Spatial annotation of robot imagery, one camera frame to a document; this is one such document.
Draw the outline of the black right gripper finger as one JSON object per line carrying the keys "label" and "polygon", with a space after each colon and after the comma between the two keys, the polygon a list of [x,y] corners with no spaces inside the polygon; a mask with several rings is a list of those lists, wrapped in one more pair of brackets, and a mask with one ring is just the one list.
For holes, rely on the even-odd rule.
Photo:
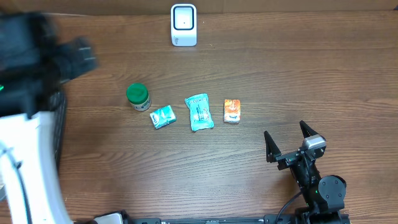
{"label": "black right gripper finger", "polygon": [[276,145],[268,131],[264,132],[264,138],[266,142],[266,161],[270,163],[277,162],[276,158],[281,155],[281,151],[279,150],[278,146]]}
{"label": "black right gripper finger", "polygon": [[300,128],[302,130],[302,134],[304,138],[309,138],[311,136],[315,136],[318,133],[314,131],[304,120],[299,122]]}

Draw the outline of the orange tissue pack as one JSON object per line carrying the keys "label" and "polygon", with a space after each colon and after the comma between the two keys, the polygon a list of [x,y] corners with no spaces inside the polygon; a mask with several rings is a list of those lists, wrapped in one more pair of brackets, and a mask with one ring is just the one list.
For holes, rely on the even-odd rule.
{"label": "orange tissue pack", "polygon": [[241,120],[240,100],[225,100],[223,121],[225,123],[238,124],[240,120]]}

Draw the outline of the teal snack packet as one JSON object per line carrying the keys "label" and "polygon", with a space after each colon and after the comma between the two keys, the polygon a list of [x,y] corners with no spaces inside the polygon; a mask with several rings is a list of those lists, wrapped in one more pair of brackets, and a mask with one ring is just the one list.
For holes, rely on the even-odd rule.
{"label": "teal snack packet", "polygon": [[214,127],[210,113],[209,99],[206,93],[186,98],[185,104],[190,110],[190,125],[193,132]]}

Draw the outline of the small teal tissue pack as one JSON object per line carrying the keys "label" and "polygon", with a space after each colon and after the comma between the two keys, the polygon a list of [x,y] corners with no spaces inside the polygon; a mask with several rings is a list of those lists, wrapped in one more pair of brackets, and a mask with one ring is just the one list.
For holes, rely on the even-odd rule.
{"label": "small teal tissue pack", "polygon": [[175,113],[170,105],[157,109],[150,114],[150,118],[155,129],[160,129],[177,120]]}

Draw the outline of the green lid white jar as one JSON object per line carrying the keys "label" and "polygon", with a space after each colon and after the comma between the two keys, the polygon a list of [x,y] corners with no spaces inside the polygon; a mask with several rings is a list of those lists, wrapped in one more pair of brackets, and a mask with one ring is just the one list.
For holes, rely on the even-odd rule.
{"label": "green lid white jar", "polygon": [[137,111],[149,109],[152,103],[148,89],[141,83],[131,84],[126,90],[126,97]]}

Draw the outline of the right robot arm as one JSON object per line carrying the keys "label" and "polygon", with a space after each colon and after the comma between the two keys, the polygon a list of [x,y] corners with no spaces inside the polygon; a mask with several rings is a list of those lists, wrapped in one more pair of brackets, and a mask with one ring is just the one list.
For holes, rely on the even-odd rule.
{"label": "right robot arm", "polygon": [[349,223],[340,213],[345,207],[346,181],[338,175],[322,177],[316,160],[326,149],[326,139],[305,121],[300,121],[302,145],[294,152],[282,154],[268,131],[264,132],[266,161],[277,163],[279,170],[290,169],[300,192],[295,194],[276,215],[265,215],[264,223]]}

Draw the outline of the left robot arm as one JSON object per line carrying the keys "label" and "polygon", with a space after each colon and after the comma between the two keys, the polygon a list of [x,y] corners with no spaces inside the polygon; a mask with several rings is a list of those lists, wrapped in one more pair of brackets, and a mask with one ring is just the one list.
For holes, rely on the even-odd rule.
{"label": "left robot arm", "polygon": [[97,67],[88,41],[62,44],[49,16],[1,16],[1,197],[13,223],[70,223],[56,147],[62,137],[62,85]]}

